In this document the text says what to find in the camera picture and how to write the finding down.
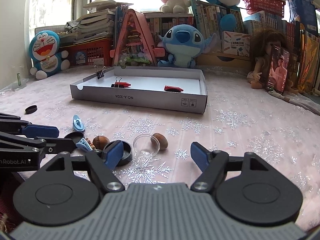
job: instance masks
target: label printer box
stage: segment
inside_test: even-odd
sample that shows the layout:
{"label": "label printer box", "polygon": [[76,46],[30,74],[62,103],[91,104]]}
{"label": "label printer box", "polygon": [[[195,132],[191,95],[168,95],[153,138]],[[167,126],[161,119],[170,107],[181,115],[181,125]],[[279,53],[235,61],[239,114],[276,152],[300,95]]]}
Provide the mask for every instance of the label printer box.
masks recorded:
{"label": "label printer box", "polygon": [[222,52],[231,55],[249,57],[250,35],[223,32]]}

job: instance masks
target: metal screw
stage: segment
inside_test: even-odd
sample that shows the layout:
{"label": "metal screw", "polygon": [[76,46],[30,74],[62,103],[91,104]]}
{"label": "metal screw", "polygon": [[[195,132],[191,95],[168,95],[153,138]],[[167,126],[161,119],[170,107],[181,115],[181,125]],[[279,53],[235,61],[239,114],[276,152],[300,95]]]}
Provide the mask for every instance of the metal screw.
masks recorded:
{"label": "metal screw", "polygon": [[206,182],[196,182],[195,185],[194,185],[194,188],[197,189],[197,190],[205,190],[208,188],[208,183]]}
{"label": "metal screw", "polygon": [[122,186],[122,185],[121,185],[119,182],[113,181],[113,182],[109,182],[109,183],[107,184],[107,189],[116,191],[116,190],[121,189],[121,186]]}

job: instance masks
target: blue hair clip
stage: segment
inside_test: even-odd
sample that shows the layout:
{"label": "blue hair clip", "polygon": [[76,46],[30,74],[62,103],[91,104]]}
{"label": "blue hair clip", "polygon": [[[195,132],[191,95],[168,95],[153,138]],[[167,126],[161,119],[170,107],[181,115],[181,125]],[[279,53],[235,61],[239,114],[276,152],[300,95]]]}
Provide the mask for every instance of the blue hair clip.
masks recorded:
{"label": "blue hair clip", "polygon": [[80,150],[83,150],[84,152],[92,151],[90,144],[84,138],[82,138],[78,143],[76,143],[76,147]]}

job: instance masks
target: red basket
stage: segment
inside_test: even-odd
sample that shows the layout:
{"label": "red basket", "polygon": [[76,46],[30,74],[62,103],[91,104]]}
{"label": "red basket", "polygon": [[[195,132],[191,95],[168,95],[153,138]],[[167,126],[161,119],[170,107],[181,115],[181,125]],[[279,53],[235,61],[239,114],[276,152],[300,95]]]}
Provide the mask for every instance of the red basket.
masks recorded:
{"label": "red basket", "polygon": [[62,47],[59,51],[66,50],[69,52],[68,60],[70,66],[80,65],[104,65],[111,66],[112,58],[110,50],[113,46],[112,39],[103,39],[92,41],[84,44]]}
{"label": "red basket", "polygon": [[284,17],[284,0],[243,0],[247,14],[254,14],[259,11],[279,15]]}

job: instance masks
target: brown hair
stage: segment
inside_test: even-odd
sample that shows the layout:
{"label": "brown hair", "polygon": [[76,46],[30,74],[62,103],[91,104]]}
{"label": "brown hair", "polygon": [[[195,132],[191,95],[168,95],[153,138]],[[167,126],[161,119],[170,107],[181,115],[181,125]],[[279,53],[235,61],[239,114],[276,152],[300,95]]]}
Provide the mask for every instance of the brown hair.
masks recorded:
{"label": "brown hair", "polygon": [[256,57],[263,57],[266,54],[265,47],[268,42],[280,41],[281,47],[286,49],[290,53],[289,58],[289,66],[288,71],[291,70],[292,64],[292,46],[288,42],[287,37],[271,28],[262,28],[259,29],[254,35],[251,37],[250,41],[250,60],[251,60],[251,69],[254,70],[256,65]]}

